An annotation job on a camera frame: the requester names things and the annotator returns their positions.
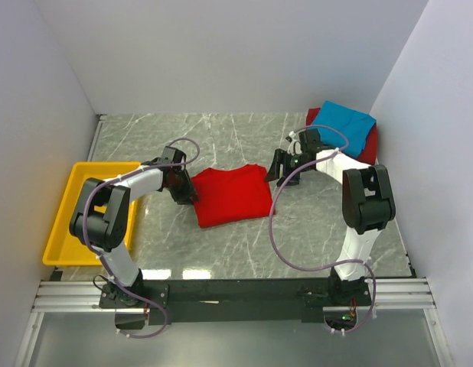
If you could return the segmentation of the bright red t-shirt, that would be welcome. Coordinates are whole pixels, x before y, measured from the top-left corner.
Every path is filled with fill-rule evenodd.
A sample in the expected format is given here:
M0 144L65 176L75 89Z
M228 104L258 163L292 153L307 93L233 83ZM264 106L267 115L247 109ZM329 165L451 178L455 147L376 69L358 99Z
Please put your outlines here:
M229 171L207 168L192 177L198 225L204 229L268 216L272 196L266 175L264 167L246 164Z

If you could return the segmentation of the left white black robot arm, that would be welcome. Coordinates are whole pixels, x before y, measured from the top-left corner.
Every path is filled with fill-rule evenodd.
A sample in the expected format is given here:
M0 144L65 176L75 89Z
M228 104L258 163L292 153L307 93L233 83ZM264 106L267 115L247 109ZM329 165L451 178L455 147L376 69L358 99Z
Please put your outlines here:
M113 293L127 307L136 307L145 296L142 271L125 244L129 207L151 192L168 190L178 205L192 205L197 193L187 171L192 160L167 145L161 156L135 170L107 180L85 180L70 219L69 232L100 260Z

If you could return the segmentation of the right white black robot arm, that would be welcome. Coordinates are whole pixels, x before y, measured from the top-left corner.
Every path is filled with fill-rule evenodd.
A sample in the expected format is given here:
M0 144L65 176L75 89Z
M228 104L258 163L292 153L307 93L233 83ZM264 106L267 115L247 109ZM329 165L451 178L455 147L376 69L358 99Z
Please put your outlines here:
M370 273L367 262L380 233L396 215L396 204L387 168L365 164L348 157L344 150L350 142L338 133L343 144L337 148L324 143L319 128L307 126L289 133L289 146L274 152L265 180L276 182L270 213L285 187L299 184L300 174L317 171L341 185L341 209L346 233L336 262L326 265L328 298L337 305L368 292L365 276Z

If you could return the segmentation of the folded blue t-shirt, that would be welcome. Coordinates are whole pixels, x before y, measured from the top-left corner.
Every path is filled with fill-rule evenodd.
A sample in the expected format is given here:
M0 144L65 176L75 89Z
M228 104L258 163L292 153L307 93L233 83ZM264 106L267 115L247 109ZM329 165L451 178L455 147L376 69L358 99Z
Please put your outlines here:
M311 125L318 126L321 140L334 148L345 144L343 137L338 134L340 132L348 140L344 153L358 159L367 147L367 138L376 127L377 120L367 113L325 101Z

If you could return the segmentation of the folded dark red t-shirt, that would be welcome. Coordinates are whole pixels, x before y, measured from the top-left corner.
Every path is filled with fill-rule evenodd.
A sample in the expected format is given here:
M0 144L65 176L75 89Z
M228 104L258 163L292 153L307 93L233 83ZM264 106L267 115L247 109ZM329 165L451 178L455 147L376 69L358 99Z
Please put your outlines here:
M306 125L310 125L318 116L321 111L320 108L309 109L306 116ZM357 161L365 164L375 164L377 160L377 142L378 132L377 124L374 124L370 129L367 138L365 140L365 146L360 155L356 158Z

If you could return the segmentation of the yellow plastic tray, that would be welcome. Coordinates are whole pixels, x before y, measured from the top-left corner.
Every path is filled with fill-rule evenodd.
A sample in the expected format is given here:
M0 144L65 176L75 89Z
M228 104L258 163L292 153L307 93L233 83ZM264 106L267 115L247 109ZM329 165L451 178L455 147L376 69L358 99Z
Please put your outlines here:
M133 171L139 165L137 161L77 162L73 165L42 256L44 265L57 267L101 265L94 253L69 232L70 219L83 183L89 178L108 180Z

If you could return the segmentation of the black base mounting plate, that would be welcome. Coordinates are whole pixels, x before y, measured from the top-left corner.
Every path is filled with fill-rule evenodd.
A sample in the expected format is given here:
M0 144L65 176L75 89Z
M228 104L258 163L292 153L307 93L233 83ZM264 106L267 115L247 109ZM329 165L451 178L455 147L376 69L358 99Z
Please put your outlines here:
M117 297L108 284L99 299L101 310L133 313L140 309L148 324L232 321L299 320L322 323L328 307L349 310L368 307L373 291L346 303L328 297L328 278L284 278L243 280L146 280L145 296L157 303Z

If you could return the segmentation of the aluminium extrusion rail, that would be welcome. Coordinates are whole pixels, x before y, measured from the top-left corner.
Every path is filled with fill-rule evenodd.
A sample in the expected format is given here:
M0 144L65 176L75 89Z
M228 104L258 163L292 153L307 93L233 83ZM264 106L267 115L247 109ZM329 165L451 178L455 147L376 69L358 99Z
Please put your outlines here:
M367 279L356 288L337 289L324 278L165 280L148 281L148 298L163 307L178 303L223 306L281 302L308 307L338 309L373 306L380 310L433 309L435 301L424 278ZM45 281L40 284L34 312L141 312L140 300L124 300L108 292L108 286L87 281Z

